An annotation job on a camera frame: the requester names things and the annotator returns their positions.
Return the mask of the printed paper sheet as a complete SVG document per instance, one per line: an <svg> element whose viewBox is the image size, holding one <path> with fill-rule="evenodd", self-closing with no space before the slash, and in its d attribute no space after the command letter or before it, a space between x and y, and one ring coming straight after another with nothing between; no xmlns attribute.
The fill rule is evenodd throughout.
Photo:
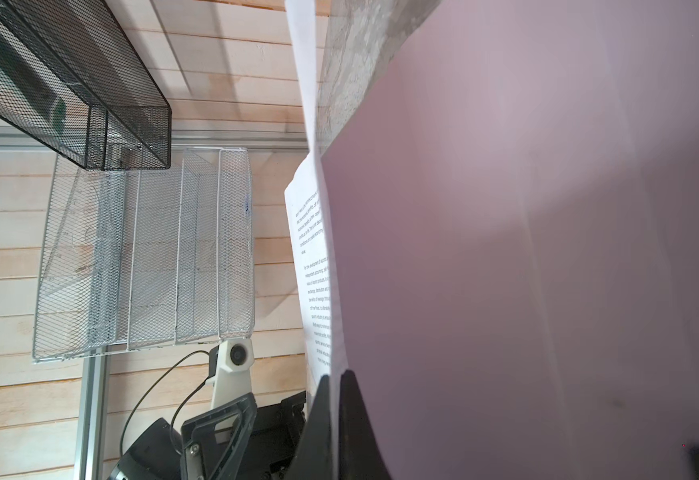
<svg viewBox="0 0 699 480"><path fill-rule="evenodd" d="M284 199L295 265L308 371L327 386L328 411L338 416L339 371L333 365L333 335L339 301L327 189L317 144L318 72L316 3L285 3L308 151L286 186Z"/></svg>

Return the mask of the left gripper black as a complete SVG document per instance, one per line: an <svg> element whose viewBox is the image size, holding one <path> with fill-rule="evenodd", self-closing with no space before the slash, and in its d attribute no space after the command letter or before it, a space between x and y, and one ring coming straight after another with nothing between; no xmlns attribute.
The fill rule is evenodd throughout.
<svg viewBox="0 0 699 480"><path fill-rule="evenodd" d="M282 479L305 426L301 391L269 406L252 393L181 426L182 479Z"/></svg>

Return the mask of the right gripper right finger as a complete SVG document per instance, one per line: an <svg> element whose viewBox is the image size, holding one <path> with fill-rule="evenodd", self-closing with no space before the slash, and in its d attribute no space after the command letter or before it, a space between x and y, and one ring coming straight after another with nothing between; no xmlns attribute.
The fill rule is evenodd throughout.
<svg viewBox="0 0 699 480"><path fill-rule="evenodd" d="M340 378L338 404L338 478L391 480L363 401L355 372Z"/></svg>

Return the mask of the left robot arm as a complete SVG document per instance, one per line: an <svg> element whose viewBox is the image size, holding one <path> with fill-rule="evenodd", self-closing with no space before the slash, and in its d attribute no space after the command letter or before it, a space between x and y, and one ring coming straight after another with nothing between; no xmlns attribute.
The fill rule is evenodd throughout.
<svg viewBox="0 0 699 480"><path fill-rule="evenodd" d="M194 416L175 430L153 422L125 451L111 479L282 479L305 426L306 393L269 406L252 394Z"/></svg>

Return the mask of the pink file folder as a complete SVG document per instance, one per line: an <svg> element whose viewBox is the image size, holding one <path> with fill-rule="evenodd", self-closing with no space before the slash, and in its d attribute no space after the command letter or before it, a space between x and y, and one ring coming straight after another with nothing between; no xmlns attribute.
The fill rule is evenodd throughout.
<svg viewBox="0 0 699 480"><path fill-rule="evenodd" d="M393 478L695 478L699 1L445 1L323 169Z"/></svg>

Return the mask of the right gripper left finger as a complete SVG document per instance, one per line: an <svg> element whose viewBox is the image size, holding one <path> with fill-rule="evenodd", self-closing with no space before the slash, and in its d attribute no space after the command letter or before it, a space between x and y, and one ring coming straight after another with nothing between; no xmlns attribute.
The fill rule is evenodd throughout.
<svg viewBox="0 0 699 480"><path fill-rule="evenodd" d="M323 375L285 480L331 480L329 376Z"/></svg>

